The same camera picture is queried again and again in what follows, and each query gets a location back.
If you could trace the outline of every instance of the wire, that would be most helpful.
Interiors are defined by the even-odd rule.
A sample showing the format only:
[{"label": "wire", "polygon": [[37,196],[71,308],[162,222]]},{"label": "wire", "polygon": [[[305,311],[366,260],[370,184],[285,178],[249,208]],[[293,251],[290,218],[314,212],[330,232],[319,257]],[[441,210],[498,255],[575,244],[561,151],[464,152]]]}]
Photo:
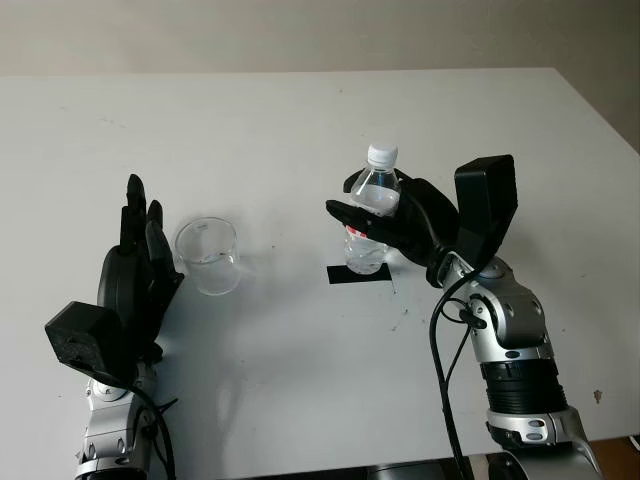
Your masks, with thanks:
[{"label": "wire", "polygon": [[455,356],[453,357],[453,361],[451,362],[451,366],[449,367],[449,371],[447,372],[447,378],[445,378],[444,383],[447,385],[447,392],[449,391],[449,380],[451,379],[451,374],[453,373],[453,369],[456,366],[456,363],[458,362],[458,358],[460,357],[460,354],[462,353],[462,348],[464,347],[464,344],[467,343],[467,339],[469,338],[469,334],[471,333],[471,326],[468,325],[467,326],[467,331],[464,333],[464,336],[462,337],[462,340],[460,341],[460,345],[458,346],[458,350],[456,351]]},{"label": "wire", "polygon": [[156,451],[156,455],[158,456],[158,460],[160,460],[160,463],[162,463],[162,466],[164,467],[164,471],[166,472],[169,469],[169,466],[167,465],[167,461],[165,460],[164,456],[160,452],[160,447],[158,447],[158,437],[157,436],[153,437],[153,449]]},{"label": "wire", "polygon": [[142,400],[142,403],[144,403],[145,406],[149,410],[151,410],[151,412],[153,413],[153,416],[155,417],[155,421],[158,423],[158,426],[160,427],[162,442],[164,443],[164,448],[167,452],[166,461],[163,462],[163,460],[165,459],[162,456],[160,456],[160,461],[163,462],[162,466],[164,467],[167,480],[176,480],[176,464],[173,458],[173,445],[171,444],[171,435],[169,434],[169,428],[167,427],[167,423],[164,421],[164,417],[162,416],[162,413],[166,411],[169,407],[171,407],[174,403],[176,403],[178,399],[176,398],[171,402],[168,402],[162,405],[161,408],[163,408],[163,410],[160,411],[160,408],[157,407],[155,403],[153,403],[153,400],[151,399],[151,397],[147,395],[142,389],[136,387],[135,385],[128,385],[127,383],[119,380],[117,377],[114,377],[113,375],[110,375],[106,372],[100,372],[100,378],[96,380],[101,383],[106,383],[107,385],[111,385],[112,387],[124,388],[126,390],[129,390],[134,395],[137,395],[138,398]]},{"label": "wire", "polygon": [[164,457],[162,457],[162,455],[159,454],[160,450],[157,447],[156,447],[156,453],[158,453],[158,457],[160,458],[160,461],[162,462],[164,470],[167,474],[167,480],[176,480],[176,464],[173,458],[173,445],[171,444],[171,435],[169,434],[169,428],[167,427],[167,423],[164,421],[164,417],[162,416],[163,412],[160,411],[160,409],[156,406],[156,404],[153,403],[153,400],[151,399],[151,397],[149,397],[149,395],[147,395],[144,391],[142,391],[141,389],[133,385],[127,388],[131,392],[136,394],[140,398],[140,400],[142,400],[142,402],[146,405],[146,407],[153,412],[153,416],[155,417],[155,420],[158,423],[158,427],[160,427],[160,434],[162,435],[162,443],[164,443],[164,449],[167,452],[166,461],[164,461],[165,460]]},{"label": "wire", "polygon": [[462,285],[472,280],[478,273],[480,273],[481,270],[482,269],[473,270],[472,272],[464,275],[462,278],[454,282],[454,284],[444,292],[442,297],[440,297],[440,300],[438,300],[438,303],[436,304],[436,307],[433,309],[433,313],[431,314],[431,321],[429,322],[429,343],[431,345],[431,354],[433,355],[433,363],[435,365],[436,375],[438,377],[438,387],[440,388],[440,398],[442,399],[442,413],[444,415],[444,422],[447,428],[447,435],[449,436],[449,443],[451,444],[453,458],[458,468],[459,477],[462,480],[473,479],[473,472],[470,472],[467,468],[464,456],[462,455],[462,449],[460,448],[460,440],[458,439],[458,432],[456,431],[456,425],[453,420],[453,413],[451,412],[451,404],[449,403],[448,381],[444,375],[442,361],[440,360],[440,352],[438,350],[436,327],[438,325],[438,318],[442,313],[444,305],[451,299],[453,294]]},{"label": "wire", "polygon": [[[467,304],[466,304],[463,300],[460,300],[459,298],[450,298],[449,300],[447,300],[447,301],[445,302],[445,304],[446,304],[446,303],[449,303],[449,302],[457,302],[457,303],[459,303],[460,305],[462,305],[462,308],[464,308],[464,309],[468,309],[468,308],[469,308],[469,307],[467,306]],[[445,312],[445,311],[444,311],[444,305],[443,305],[443,307],[442,307],[442,311],[440,312],[440,314],[441,314],[444,318],[446,318],[447,320],[449,320],[450,322],[453,322],[453,323],[467,323],[467,322],[465,322],[464,320],[458,320],[457,318],[450,317],[450,316],[447,314],[447,312]]]}]

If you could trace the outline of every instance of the plastic bottle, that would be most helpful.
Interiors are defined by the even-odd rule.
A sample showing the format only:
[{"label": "plastic bottle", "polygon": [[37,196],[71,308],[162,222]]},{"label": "plastic bottle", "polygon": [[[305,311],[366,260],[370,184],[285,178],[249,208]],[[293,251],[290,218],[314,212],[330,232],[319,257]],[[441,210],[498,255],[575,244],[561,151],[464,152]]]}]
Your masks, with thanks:
[{"label": "plastic bottle", "polygon": [[[393,215],[400,199],[400,185],[393,170],[398,147],[370,145],[367,166],[351,188],[351,204],[378,216]],[[353,227],[347,226],[344,257],[353,272],[369,275],[377,272],[388,246],[367,238]]]}]

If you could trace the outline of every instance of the black ribbed joint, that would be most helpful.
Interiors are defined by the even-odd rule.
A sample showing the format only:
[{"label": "black ribbed joint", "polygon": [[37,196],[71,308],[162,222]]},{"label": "black ribbed joint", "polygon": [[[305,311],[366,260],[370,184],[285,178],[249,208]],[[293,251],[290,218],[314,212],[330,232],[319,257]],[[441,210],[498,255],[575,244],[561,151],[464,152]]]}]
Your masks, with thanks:
[{"label": "black ribbed joint", "polygon": [[480,364],[489,406],[496,413],[559,412],[567,408],[553,359]]}]

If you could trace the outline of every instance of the wall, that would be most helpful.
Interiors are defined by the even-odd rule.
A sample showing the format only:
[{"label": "wall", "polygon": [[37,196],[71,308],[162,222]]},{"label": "wall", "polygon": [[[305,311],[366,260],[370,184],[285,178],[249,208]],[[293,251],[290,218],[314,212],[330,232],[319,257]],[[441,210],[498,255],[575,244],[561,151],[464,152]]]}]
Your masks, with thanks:
[{"label": "wall", "polygon": [[638,0],[0,0],[0,75],[556,67],[640,147]]}]

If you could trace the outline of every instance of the table surface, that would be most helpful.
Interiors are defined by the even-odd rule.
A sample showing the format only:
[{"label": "table surface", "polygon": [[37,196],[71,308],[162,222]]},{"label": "table surface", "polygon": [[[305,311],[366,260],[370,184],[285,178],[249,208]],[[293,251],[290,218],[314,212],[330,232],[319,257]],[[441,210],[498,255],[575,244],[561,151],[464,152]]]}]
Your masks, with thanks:
[{"label": "table surface", "polygon": [[[179,478],[449,456],[427,342],[441,292],[398,254],[392,283],[327,279],[343,230],[324,201],[344,198],[372,141],[397,143],[398,167],[450,198],[457,166],[514,155],[520,207],[500,256],[545,308],[587,435],[637,432],[640,162],[555,70],[14,77],[0,79],[6,478],[73,475],[86,378],[43,326],[95,302],[131,172],[170,240],[215,215],[242,255],[236,291],[185,282],[159,337]],[[461,335],[442,322],[445,362]],[[451,397],[464,452],[495,451],[470,346]]]}]

